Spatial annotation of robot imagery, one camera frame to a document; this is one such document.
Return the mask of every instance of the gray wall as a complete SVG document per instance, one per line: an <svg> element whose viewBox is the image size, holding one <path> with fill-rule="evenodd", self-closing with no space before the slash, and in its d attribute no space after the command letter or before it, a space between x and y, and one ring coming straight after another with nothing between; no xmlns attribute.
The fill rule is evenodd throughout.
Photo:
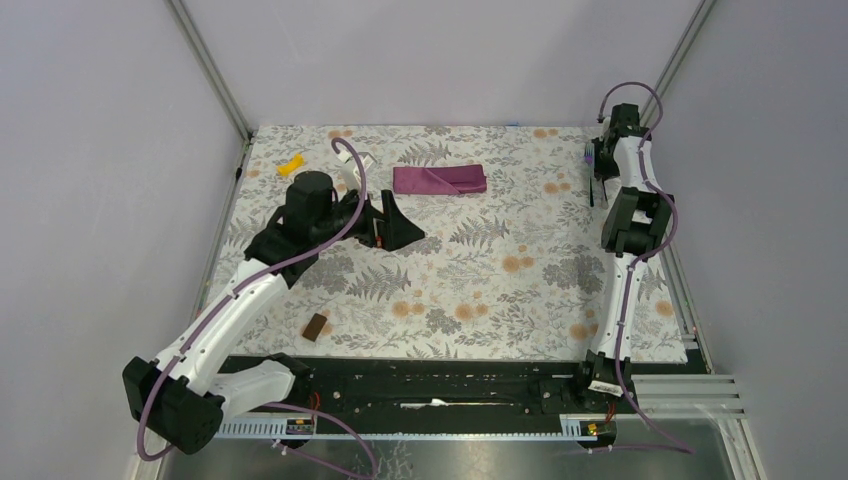
<svg viewBox="0 0 848 480"><path fill-rule="evenodd" d="M657 80L699 2L186 3L255 127L584 125L610 86Z"/></svg>
<svg viewBox="0 0 848 480"><path fill-rule="evenodd" d="M0 477L122 477L239 143L164 2L3 2Z"/></svg>
<svg viewBox="0 0 848 480"><path fill-rule="evenodd" d="M844 478L848 4L719 2L654 161L722 372L769 478Z"/></svg>

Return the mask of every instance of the folded purple towel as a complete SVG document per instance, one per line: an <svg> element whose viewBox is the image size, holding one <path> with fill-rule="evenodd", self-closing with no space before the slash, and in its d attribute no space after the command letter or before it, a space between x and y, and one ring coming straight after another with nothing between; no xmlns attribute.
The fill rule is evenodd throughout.
<svg viewBox="0 0 848 480"><path fill-rule="evenodd" d="M461 195L486 191L482 165L461 167L395 167L395 193Z"/></svg>

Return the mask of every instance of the yellow toy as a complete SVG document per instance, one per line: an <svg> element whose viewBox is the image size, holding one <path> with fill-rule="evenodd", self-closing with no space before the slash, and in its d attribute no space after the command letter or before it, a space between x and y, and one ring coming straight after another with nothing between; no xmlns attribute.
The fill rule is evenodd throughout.
<svg viewBox="0 0 848 480"><path fill-rule="evenodd" d="M294 157L292 157L291 161L285 165L280 165L277 167L277 172L284 177L288 177L289 174L303 165L303 155L297 153Z"/></svg>

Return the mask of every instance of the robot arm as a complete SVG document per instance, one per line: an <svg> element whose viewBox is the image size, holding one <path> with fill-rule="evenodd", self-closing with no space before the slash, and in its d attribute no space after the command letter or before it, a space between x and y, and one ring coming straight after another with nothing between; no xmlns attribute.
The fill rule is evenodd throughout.
<svg viewBox="0 0 848 480"><path fill-rule="evenodd" d="M247 279L310 251L336 235L348 224L359 203L359 192L349 191L336 200L332 179L321 172L303 172L286 190L286 204L279 207L264 230L245 250L227 287L197 320L153 361L136 357L124 368L124 387L130 410L141 418L153 384L163 365L180 360L165 379L147 426L185 453L208 443L218 427L241 413L268 402L285 399L295 382L292 371L276 360L235 374L218 374L236 342L256 318L283 298L300 276L318 260L307 257L277 271ZM368 247L396 250L424 238L424 232L404 217L391 191L382 192L383 212L365 200L364 208L344 238L354 237ZM183 352L189 339L211 315L208 323Z"/></svg>
<svg viewBox="0 0 848 480"><path fill-rule="evenodd" d="M635 265L633 261L660 245L671 219L671 207L647 186L648 182L658 185L651 165L650 139L642 146L644 163L640 165L639 144L646 133L647 128L639 125L638 108L621 104L613 107L612 115L604 119L602 136L592 140L594 177L602 182L620 177L621 190L601 235L604 250L613 254L607 268L604 316L578 379L583 404L590 409L606 406L607 395L620 397L623 393L614 371L616 339L622 328L619 360L623 364L625 382L630 382L630 332L635 317L635 292L639 290L646 268L644 261ZM630 269L633 275L628 276ZM621 309L628 278L629 291L634 294L627 298L626 319L622 322Z"/></svg>

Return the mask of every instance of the floral tablecloth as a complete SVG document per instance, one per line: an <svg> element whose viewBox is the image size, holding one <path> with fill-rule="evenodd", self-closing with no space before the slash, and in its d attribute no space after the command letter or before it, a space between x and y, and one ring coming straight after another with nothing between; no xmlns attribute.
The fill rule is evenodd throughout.
<svg viewBox="0 0 848 480"><path fill-rule="evenodd" d="M285 199L276 167L303 154L343 193L330 138L342 136L377 164L369 193L381 208L396 165L480 163L488 191L396 195L427 237L385 252L353 240L321 254L289 295L242 338L236 353L388 358L582 360L598 329L608 255L608 206L589 207L585 141L594 128L263 127L257 134L210 287L229 280L250 239ZM617 188L608 186L613 198ZM314 313L329 321L301 337ZM658 258L638 291L636 361L684 362L675 310Z"/></svg>

